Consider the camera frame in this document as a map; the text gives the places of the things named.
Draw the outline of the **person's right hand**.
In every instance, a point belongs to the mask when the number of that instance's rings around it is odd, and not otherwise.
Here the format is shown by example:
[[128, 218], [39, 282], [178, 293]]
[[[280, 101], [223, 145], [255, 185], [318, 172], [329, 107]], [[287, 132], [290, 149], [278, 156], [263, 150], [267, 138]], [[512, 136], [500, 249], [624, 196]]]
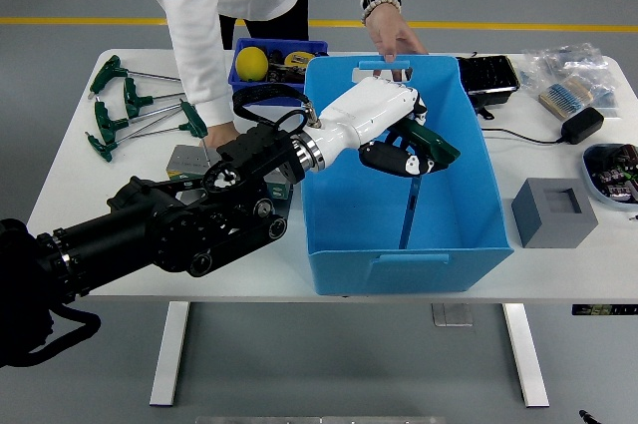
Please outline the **person's right hand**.
[[214, 125], [207, 128], [207, 135], [204, 137], [204, 144], [207, 148], [217, 149], [239, 136], [233, 122]]

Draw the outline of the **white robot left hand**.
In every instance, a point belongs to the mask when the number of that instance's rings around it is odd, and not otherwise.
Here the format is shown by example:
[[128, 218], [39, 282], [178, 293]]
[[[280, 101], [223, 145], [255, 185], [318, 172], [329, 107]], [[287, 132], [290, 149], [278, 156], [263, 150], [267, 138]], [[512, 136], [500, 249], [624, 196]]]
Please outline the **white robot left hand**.
[[312, 157], [311, 168], [330, 167], [346, 149], [359, 152], [360, 162], [390, 175], [412, 178], [432, 172], [433, 159], [396, 147], [397, 134], [377, 140], [402, 119], [410, 125], [425, 124], [427, 107], [419, 92], [380, 77], [366, 77], [342, 94], [319, 115], [318, 124], [304, 127], [300, 139]]

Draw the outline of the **person's left hand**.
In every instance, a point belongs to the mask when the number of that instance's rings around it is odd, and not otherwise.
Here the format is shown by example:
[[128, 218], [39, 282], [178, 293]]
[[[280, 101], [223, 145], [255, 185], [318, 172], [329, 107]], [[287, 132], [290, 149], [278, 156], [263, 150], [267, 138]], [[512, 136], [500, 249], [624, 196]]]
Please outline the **person's left hand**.
[[386, 63], [393, 63], [398, 55], [429, 53], [399, 9], [391, 3], [376, 6], [365, 19], [365, 27]]

